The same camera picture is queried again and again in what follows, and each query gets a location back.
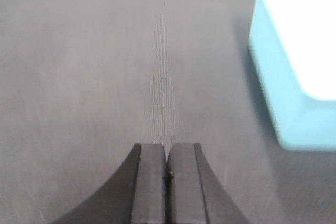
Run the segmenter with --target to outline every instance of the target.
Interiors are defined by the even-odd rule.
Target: blue plastic block
[[[336,0],[256,0],[249,45],[280,145],[336,151]]]

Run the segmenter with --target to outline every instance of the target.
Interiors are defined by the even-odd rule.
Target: gray table
[[[336,154],[276,140],[254,0],[0,0],[0,223],[86,199],[133,143],[200,142],[253,224],[336,223]]]

